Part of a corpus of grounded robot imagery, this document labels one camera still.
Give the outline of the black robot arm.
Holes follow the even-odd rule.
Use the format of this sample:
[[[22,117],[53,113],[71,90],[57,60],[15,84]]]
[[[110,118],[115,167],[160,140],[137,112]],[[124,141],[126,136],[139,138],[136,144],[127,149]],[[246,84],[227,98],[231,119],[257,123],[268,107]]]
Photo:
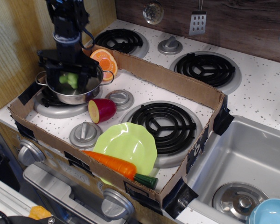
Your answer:
[[[48,0],[49,16],[54,25],[55,49],[37,51],[39,66],[47,72],[50,81],[58,81],[61,71],[77,74],[77,90],[86,91],[88,80],[97,77],[98,62],[89,58],[82,44],[82,32],[92,36],[85,28],[89,23],[82,0]]]

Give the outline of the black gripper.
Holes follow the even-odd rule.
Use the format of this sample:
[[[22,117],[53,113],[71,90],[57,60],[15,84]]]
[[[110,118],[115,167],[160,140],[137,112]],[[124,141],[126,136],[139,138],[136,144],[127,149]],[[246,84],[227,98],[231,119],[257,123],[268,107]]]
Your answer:
[[[83,52],[81,41],[73,44],[57,43],[56,49],[37,51],[39,66],[46,71],[46,84],[52,90],[58,90],[61,71],[80,72],[77,81],[79,93],[91,90],[88,84],[99,62],[91,59]]]

